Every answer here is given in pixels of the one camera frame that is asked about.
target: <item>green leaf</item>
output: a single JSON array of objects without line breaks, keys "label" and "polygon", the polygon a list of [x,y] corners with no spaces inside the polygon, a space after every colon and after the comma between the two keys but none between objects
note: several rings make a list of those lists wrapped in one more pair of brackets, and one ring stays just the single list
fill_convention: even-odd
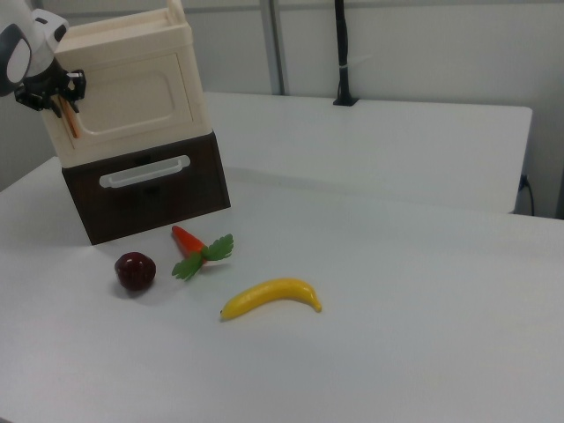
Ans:
[{"label": "green leaf", "polygon": [[202,248],[202,257],[209,262],[228,258],[233,251],[233,236],[227,234],[216,240],[210,247]]},{"label": "green leaf", "polygon": [[174,266],[173,276],[176,276],[177,279],[188,280],[200,270],[203,263],[202,255],[195,251]]}]

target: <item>yellow banana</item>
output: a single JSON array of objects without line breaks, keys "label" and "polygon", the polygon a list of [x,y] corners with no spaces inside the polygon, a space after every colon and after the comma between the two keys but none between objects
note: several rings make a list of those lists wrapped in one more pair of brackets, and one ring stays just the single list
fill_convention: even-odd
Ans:
[{"label": "yellow banana", "polygon": [[267,280],[235,295],[221,310],[221,319],[234,319],[266,302],[282,299],[305,302],[317,313],[321,311],[321,303],[310,284],[295,278],[279,278]]}]

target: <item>banana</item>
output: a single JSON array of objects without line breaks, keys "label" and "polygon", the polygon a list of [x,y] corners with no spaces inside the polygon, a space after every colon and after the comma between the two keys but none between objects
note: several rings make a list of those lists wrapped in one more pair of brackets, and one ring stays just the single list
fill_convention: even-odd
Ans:
[{"label": "banana", "polygon": [[235,295],[221,310],[221,319],[234,319],[266,302],[282,299],[305,302],[317,313],[321,311],[321,303],[310,284],[296,278],[279,278],[267,280]]}]

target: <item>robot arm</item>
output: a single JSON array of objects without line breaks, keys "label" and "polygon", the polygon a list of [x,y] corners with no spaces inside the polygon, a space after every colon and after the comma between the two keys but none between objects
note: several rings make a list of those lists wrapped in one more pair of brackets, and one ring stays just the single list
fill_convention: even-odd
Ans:
[{"label": "robot arm", "polygon": [[55,50],[69,23],[48,11],[33,12],[25,0],[0,3],[0,96],[15,93],[16,100],[35,110],[61,111],[52,97],[60,95],[78,112],[75,101],[85,96],[84,72],[67,72],[55,59]]}]

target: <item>orange carrot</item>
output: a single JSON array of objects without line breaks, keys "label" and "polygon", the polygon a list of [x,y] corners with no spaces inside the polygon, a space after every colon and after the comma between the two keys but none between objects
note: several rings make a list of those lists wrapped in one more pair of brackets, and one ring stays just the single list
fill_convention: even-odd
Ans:
[{"label": "orange carrot", "polygon": [[178,246],[185,256],[189,256],[189,254],[194,251],[199,253],[202,251],[202,248],[205,247],[203,242],[179,226],[173,226],[173,234]]}]

